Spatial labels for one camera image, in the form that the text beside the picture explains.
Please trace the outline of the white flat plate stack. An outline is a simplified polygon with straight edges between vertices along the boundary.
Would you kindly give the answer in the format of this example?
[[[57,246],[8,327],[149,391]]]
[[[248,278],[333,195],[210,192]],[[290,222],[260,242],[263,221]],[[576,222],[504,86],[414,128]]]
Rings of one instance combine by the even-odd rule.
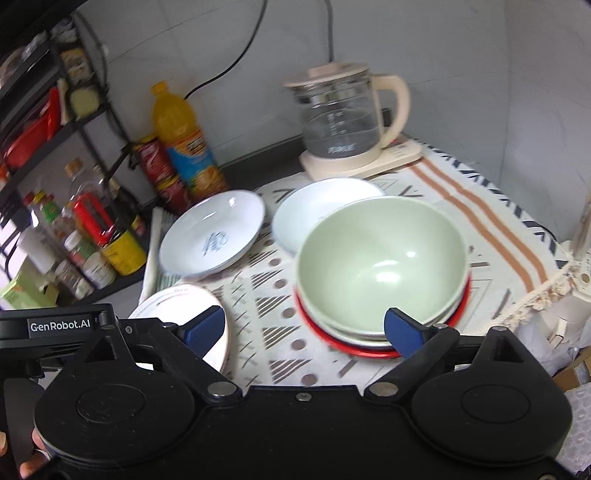
[[[157,318],[177,326],[181,340],[216,371],[221,372],[229,351],[228,319],[211,292],[194,284],[175,285],[141,302],[129,319]]]

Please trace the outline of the red drink can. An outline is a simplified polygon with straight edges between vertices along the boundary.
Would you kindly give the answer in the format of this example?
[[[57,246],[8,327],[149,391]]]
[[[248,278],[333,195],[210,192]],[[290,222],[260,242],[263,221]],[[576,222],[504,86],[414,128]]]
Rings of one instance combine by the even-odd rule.
[[[133,146],[133,151],[148,181],[169,211],[180,215],[192,206],[190,193],[155,134],[140,139]]]

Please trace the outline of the patterned fringed table cloth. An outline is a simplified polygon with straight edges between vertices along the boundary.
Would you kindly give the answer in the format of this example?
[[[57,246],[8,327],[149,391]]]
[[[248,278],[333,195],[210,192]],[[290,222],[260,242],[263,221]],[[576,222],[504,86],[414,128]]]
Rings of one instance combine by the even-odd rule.
[[[151,250],[169,248],[184,274],[146,286],[134,316],[180,325],[221,307],[205,359],[243,389],[367,387],[400,362],[392,308],[464,335],[507,327],[542,361],[580,344],[574,327],[549,344],[540,317],[572,294],[576,262],[486,178],[425,148],[370,181],[375,198],[339,206],[365,185],[300,173],[154,226]]]

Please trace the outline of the white plate blue fish drawing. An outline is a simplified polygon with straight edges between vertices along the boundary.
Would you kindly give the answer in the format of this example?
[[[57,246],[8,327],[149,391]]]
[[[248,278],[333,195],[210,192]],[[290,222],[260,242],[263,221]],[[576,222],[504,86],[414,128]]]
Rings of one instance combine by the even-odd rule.
[[[161,241],[162,270],[204,278],[232,265],[256,242],[266,217],[252,191],[222,192],[194,205],[170,226]]]

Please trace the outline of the green white carton box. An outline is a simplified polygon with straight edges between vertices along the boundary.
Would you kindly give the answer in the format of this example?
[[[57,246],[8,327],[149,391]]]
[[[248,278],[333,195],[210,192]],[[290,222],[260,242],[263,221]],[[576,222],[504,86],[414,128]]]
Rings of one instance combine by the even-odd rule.
[[[1,289],[3,310],[52,308],[59,291],[26,259],[13,279]]]

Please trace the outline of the green bowl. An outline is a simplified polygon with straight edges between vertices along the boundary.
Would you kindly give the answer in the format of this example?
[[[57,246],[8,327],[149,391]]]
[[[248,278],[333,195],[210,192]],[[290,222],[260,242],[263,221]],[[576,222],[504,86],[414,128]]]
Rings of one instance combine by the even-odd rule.
[[[446,322],[450,325],[456,324],[462,317],[463,312],[468,304],[468,300],[470,297],[470,289],[466,288],[464,292],[464,296],[462,300],[458,303],[457,309],[453,314],[450,314],[446,318]],[[331,325],[327,323],[322,323],[320,320],[315,320],[311,317],[307,310],[304,308],[304,304],[301,303],[301,298],[298,293],[294,293],[295,303],[297,304],[298,310],[301,312],[301,316],[304,318],[305,321],[311,324],[312,327],[317,328],[318,330],[324,332],[326,335],[335,338],[342,343],[346,343],[349,345],[354,345],[359,347],[360,349],[365,350],[385,350],[385,349],[393,349],[391,343],[387,340],[384,333],[379,334],[378,336],[363,336],[359,334],[353,334],[349,332],[342,332],[339,329],[335,329]]]
[[[424,325],[448,317],[469,273],[468,247],[452,219],[392,196],[336,210],[295,259],[297,292],[311,317],[363,336],[384,333],[391,308]]]

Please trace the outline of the cream kettle base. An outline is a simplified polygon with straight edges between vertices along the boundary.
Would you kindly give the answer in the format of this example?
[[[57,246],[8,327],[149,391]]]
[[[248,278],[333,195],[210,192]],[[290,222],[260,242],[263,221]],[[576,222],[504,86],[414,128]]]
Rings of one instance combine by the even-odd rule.
[[[301,166],[314,181],[329,178],[367,179],[414,163],[423,157],[420,143],[401,135],[385,149],[376,146],[370,151],[346,158],[321,158],[305,150]]]

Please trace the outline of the soy sauce bottle yellow label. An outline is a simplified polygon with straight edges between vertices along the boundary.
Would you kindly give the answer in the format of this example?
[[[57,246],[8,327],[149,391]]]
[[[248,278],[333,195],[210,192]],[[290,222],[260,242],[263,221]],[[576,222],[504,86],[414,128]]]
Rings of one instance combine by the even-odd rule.
[[[145,231],[138,212],[117,197],[116,192],[111,189],[110,181],[97,173],[100,170],[98,165],[93,170],[88,170],[79,158],[75,158],[64,170],[70,180],[69,207],[77,224],[89,236],[74,214],[73,200],[79,193],[91,192],[101,201],[116,229],[110,243],[103,248],[99,248],[90,236],[89,238],[120,276],[125,277],[140,270],[146,263],[147,254],[138,241]]]

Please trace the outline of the orange juice bottle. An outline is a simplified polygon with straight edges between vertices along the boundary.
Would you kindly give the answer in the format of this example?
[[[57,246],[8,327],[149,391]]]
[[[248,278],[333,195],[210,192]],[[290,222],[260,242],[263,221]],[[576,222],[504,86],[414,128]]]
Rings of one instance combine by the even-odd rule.
[[[151,92],[155,134],[190,194],[200,201],[228,191],[228,182],[214,161],[190,104],[170,92],[164,81],[154,84]]]

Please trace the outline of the green bowl front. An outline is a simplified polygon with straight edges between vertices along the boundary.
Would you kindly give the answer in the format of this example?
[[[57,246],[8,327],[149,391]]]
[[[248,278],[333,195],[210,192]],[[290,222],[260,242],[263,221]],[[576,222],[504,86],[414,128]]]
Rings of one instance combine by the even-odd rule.
[[[468,247],[452,219],[392,196],[336,210],[295,259],[297,292],[311,317],[363,336],[384,333],[391,308],[424,325],[448,317],[469,273]]]

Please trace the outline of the white cap seasoning jar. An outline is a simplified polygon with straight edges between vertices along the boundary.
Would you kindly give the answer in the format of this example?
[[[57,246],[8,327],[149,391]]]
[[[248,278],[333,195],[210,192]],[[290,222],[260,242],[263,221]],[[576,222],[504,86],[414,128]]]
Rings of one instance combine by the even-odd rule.
[[[116,273],[101,252],[78,230],[74,230],[64,240],[64,247],[73,262],[97,289],[111,285]]]

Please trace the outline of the glass electric kettle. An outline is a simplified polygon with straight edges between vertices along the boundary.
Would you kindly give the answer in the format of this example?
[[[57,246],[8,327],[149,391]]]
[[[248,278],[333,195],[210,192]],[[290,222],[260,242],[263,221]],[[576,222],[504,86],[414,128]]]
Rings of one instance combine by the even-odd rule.
[[[373,74],[366,64],[332,62],[284,83],[300,105],[305,149],[324,160],[386,149],[407,124],[406,81]]]

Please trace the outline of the black metal kitchen rack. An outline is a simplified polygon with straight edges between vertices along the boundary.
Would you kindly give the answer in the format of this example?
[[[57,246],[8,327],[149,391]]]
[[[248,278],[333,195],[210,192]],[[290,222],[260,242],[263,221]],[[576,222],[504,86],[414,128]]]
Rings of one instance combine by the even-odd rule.
[[[72,50],[86,50],[80,27],[95,35],[86,19],[74,12],[52,30],[44,31],[41,42],[25,51],[27,56],[1,86],[1,116],[12,115],[9,121],[1,122],[1,164],[10,174],[1,189],[1,225],[14,224],[11,235],[1,243],[3,275],[8,274],[16,239],[28,225],[19,185],[55,148],[72,135],[79,135],[101,176],[110,180],[125,159],[131,167],[137,165],[132,142],[108,98],[106,79],[98,77],[90,59],[85,60],[88,74],[77,79],[72,72],[75,65],[65,56]],[[110,166],[85,130],[101,115],[107,116],[111,130],[123,142],[119,157]]]

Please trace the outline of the white bakery plate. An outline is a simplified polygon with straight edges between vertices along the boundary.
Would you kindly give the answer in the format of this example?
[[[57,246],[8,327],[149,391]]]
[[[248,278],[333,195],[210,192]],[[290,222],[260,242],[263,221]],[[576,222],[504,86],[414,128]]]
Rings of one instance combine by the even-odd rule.
[[[273,239],[284,251],[297,255],[325,217],[346,205],[385,195],[380,187],[362,179],[332,178],[311,183],[280,204],[271,222]]]

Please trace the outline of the red and black bowl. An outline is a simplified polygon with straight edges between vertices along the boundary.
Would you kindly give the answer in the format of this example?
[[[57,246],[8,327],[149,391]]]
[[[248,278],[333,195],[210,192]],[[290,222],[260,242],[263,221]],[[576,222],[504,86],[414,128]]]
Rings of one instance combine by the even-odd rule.
[[[462,299],[458,304],[458,308],[445,321],[450,327],[456,327],[462,319],[462,316],[468,307],[472,283],[472,276],[469,276]],[[310,315],[308,315],[303,302],[301,302],[297,288],[294,288],[294,304],[297,308],[297,313],[300,314],[304,324],[314,332],[315,336],[322,339],[322,341],[329,346],[335,348],[335,350],[356,357],[370,359],[396,359],[400,357],[400,354],[394,350],[393,346],[388,341],[351,340],[342,334],[331,333],[328,327],[322,327],[315,322]]]

